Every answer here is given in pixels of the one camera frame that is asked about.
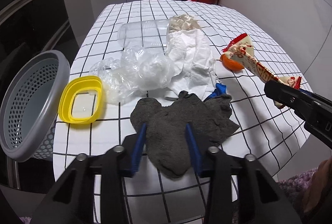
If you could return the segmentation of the person's right hand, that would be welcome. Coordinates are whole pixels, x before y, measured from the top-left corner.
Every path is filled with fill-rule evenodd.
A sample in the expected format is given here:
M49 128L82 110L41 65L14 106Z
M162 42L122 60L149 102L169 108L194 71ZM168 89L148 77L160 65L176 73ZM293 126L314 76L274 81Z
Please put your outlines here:
M304 213L308 213L318 205L323 191L327 189L329 183L331 183L331 158L322 161L311 178L310 186L305 191L302 200Z

